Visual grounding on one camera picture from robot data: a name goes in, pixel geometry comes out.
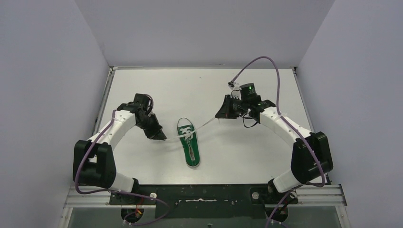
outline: green shoe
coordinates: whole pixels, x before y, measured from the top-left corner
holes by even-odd
[[[178,120],[178,135],[184,135],[194,131],[194,126],[187,118]],[[185,152],[186,163],[194,168],[200,163],[199,148],[197,146],[196,132],[191,135],[180,138],[183,150]]]

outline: white table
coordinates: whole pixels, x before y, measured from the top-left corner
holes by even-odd
[[[156,113],[168,138],[177,135],[179,118],[195,127],[218,112],[227,83],[237,69],[118,69],[112,81],[101,126],[112,110],[132,101],[136,93],[154,99]],[[280,70],[280,109],[309,129],[309,123],[291,69]],[[276,100],[277,78],[272,69],[245,70],[237,79],[254,83],[262,99]],[[179,140],[152,141],[137,127],[131,129],[114,150],[117,171],[140,184],[241,184],[267,183],[290,167],[292,148],[270,129],[258,124],[245,128],[242,119],[214,120],[197,132],[200,165],[189,168]]]

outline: white arm segment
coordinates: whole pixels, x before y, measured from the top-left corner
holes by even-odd
[[[89,140],[91,141],[95,140],[95,138],[99,135],[99,133],[101,133],[103,129],[106,128],[107,125],[105,125],[97,134],[89,138]],[[103,136],[101,136],[101,138],[99,138],[97,143],[108,143],[109,145],[112,146],[113,151],[116,145],[126,134],[126,132],[129,131],[135,125],[136,125],[135,114],[126,110],[116,111],[115,118],[113,119],[113,125],[105,132]],[[109,189],[116,191],[131,192],[133,184],[134,184],[133,178],[127,177],[121,173],[116,172],[115,180]]]
[[[310,130],[301,127],[286,116],[284,116],[284,118],[287,119],[293,127],[298,129],[304,138],[310,136]],[[293,148],[296,139],[299,138],[299,136],[279,117],[275,107],[266,108],[264,112],[260,113],[260,123],[274,131],[274,133],[280,136],[291,148]],[[278,192],[286,192],[302,184],[294,177],[291,169],[276,177],[273,183]]]
[[[115,112],[113,122],[113,125],[97,141],[99,144],[108,143],[112,146],[112,150],[115,149],[116,145],[120,142],[123,136],[132,127],[136,126],[136,117],[134,113],[126,110],[120,110]],[[105,125],[98,133],[89,138],[89,140],[93,141],[99,135],[99,133],[106,128],[106,126],[107,125]]]

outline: gray wall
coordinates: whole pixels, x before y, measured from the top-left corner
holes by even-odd
[[[354,228],[402,227],[403,1],[336,0],[297,69]]]
[[[110,65],[296,66],[334,0],[76,0]],[[271,67],[260,61],[254,67]]]
[[[56,227],[108,65],[73,0],[3,0],[0,69],[1,227]]]

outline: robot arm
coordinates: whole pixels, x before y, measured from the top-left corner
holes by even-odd
[[[109,127],[91,150],[80,172],[78,182],[110,190],[137,192],[139,188],[137,179],[116,172],[113,149],[126,132],[134,126],[143,129],[144,134],[149,139],[166,139],[156,115],[152,112],[152,104],[153,101],[150,96],[136,94],[133,102],[121,104],[116,109],[115,117],[111,120],[112,124],[110,127],[108,125],[104,126],[101,131],[87,141],[78,141],[74,147],[73,179],[75,179],[78,167],[91,143],[105,128]],[[90,161],[89,158],[94,158],[95,156],[96,161]]]
[[[300,137],[281,120],[276,105],[269,101],[262,101],[260,95],[256,94],[253,83],[245,85],[230,85],[231,95],[225,95],[221,109],[215,115],[216,118],[236,119],[249,114],[249,117],[256,120],[282,138],[292,148],[292,159],[290,169],[278,177],[269,181],[269,191],[273,195],[281,195],[298,185],[320,176],[319,169],[309,153],[306,145]],[[306,139],[314,150],[323,171],[329,172],[333,169],[332,157],[330,155],[327,137],[322,132],[313,133],[292,121],[284,118]]]

